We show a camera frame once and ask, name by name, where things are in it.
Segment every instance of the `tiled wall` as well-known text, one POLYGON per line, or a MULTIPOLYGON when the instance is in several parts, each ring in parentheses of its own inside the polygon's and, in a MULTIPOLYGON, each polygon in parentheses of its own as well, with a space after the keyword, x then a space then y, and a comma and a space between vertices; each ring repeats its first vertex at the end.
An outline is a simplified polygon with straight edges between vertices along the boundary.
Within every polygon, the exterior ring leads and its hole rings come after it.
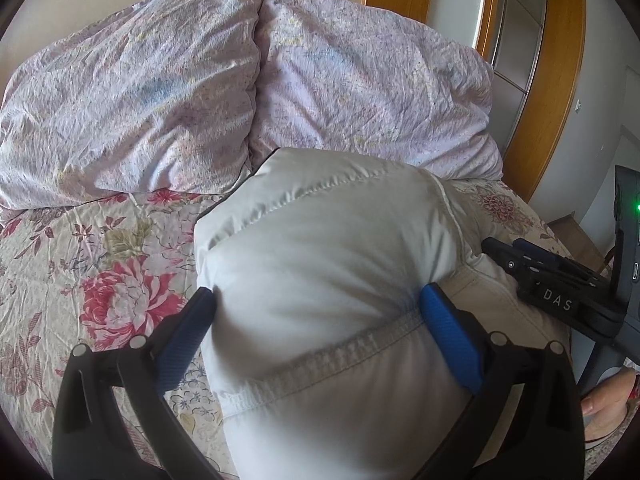
POLYGON ((542 42, 546 0, 499 0, 492 41, 494 104, 488 130, 502 154, 527 99, 542 42))

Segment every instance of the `human hand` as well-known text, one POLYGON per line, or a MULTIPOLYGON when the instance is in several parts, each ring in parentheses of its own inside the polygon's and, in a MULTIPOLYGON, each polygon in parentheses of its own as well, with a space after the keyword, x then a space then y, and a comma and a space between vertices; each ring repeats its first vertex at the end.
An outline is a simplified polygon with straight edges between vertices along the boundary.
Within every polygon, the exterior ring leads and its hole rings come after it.
POLYGON ((636 371, 623 367, 582 400, 582 414, 593 415, 584 430, 587 442, 607 436, 622 424, 626 417, 626 402, 635 382, 636 371))

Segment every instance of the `bed sheet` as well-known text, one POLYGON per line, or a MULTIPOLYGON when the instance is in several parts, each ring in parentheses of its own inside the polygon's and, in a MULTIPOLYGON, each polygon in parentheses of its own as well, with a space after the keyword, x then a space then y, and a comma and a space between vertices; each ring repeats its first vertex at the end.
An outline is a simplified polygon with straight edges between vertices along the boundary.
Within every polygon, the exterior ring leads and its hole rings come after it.
MULTIPOLYGON (((453 181, 503 225, 568 255, 548 226, 501 182, 453 181)), ((120 194, 73 208, 24 212, 0 233, 0 408, 48 470, 54 410, 65 360, 84 342, 95 350, 150 334, 195 291, 193 227, 215 203, 207 195, 165 189, 120 194)), ((237 479, 198 353, 166 400, 198 448, 237 479)), ((124 420, 139 453, 157 463, 126 398, 124 420)))

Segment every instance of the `pillow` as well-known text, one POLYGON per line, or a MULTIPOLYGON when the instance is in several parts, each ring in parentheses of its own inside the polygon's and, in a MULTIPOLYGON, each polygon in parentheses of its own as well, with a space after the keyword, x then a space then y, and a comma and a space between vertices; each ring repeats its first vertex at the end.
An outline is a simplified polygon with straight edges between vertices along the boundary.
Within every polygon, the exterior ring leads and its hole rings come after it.
POLYGON ((249 170, 261 2, 145 0, 28 59, 0 110, 5 218, 117 192, 231 190, 249 170))
POLYGON ((506 233, 476 207, 400 162, 283 148, 198 220, 219 293, 202 355, 242 480, 415 475, 470 398, 422 323, 429 282, 489 332, 568 344, 481 254, 506 233))
POLYGON ((492 68, 473 49, 347 0, 264 0, 252 161, 293 146, 374 155, 441 178, 502 176, 485 128, 492 68))

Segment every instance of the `wooden floor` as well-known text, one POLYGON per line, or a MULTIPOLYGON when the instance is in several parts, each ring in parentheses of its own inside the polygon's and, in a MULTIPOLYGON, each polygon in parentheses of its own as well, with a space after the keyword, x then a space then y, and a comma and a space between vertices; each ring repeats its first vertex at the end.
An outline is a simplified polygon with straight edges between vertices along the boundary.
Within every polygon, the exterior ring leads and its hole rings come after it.
POLYGON ((549 224, 552 231, 558 236, 564 246, 569 249, 574 259, 589 267, 591 270, 600 270, 604 256, 600 254, 591 239, 571 217, 561 218, 549 224))

